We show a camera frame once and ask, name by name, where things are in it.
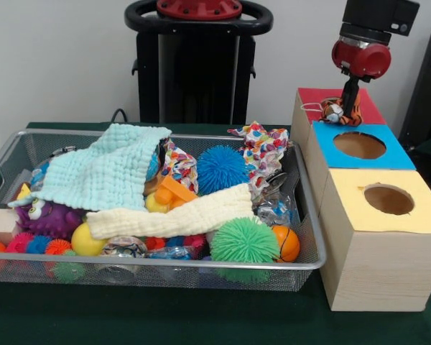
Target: steering wheel handle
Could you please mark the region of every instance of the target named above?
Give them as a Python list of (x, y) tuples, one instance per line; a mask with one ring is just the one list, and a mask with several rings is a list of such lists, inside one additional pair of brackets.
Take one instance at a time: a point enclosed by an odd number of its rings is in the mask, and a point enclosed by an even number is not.
[(137, 32), (154, 34), (182, 34), (195, 33), (200, 30), (213, 33), (226, 33), (236, 36), (262, 35), (273, 27), (273, 14), (264, 6), (250, 1), (240, 1), (243, 5), (243, 14), (255, 20), (242, 20), (241, 18), (202, 22), (173, 19), (168, 17), (143, 17), (144, 14), (157, 10), (157, 0), (141, 0), (129, 5), (124, 12), (126, 25)]

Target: yellow ball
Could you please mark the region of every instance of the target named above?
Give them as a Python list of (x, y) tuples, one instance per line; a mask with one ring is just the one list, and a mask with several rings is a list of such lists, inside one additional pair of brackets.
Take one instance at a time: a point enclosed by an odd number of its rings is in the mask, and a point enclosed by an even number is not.
[(155, 193), (147, 196), (147, 199), (145, 199), (145, 207), (149, 212), (167, 213), (170, 210), (169, 205), (162, 205), (155, 200)]
[(102, 252), (107, 239), (94, 239), (87, 223), (81, 224), (72, 235), (72, 249), (83, 257), (95, 257)]

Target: blue box lid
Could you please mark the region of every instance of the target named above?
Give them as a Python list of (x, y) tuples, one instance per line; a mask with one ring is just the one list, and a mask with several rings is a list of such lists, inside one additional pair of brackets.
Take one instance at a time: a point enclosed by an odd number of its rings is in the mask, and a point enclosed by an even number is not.
[(387, 125), (351, 127), (314, 121), (313, 129), (328, 167), (416, 170)]

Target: wire mesh basket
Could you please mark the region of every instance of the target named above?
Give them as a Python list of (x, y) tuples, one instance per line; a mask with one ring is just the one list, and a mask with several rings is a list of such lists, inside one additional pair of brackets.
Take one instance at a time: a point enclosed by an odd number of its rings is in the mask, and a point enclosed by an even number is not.
[[(61, 147), (84, 149), (100, 135), (102, 132), (28, 129), (11, 136), (0, 151), (0, 208), (6, 208), (24, 182), (23, 171), (32, 171)], [(173, 135), (172, 139), (195, 157), (215, 145), (238, 149), (244, 143), (242, 138), (236, 137)], [(0, 282), (298, 291), (311, 272), (324, 264), (325, 247), (298, 145), (286, 151), (282, 164), (287, 173), (282, 192), (292, 200), (292, 227), (301, 247), (294, 263), (244, 264), (0, 253)]]

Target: purple plush toy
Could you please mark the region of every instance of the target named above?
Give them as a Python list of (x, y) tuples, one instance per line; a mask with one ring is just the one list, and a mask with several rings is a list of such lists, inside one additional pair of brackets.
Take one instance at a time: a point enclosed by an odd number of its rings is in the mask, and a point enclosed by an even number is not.
[(73, 232), (83, 220), (85, 211), (74, 210), (59, 203), (34, 199), (31, 205), (16, 207), (18, 225), (34, 235), (70, 241)]

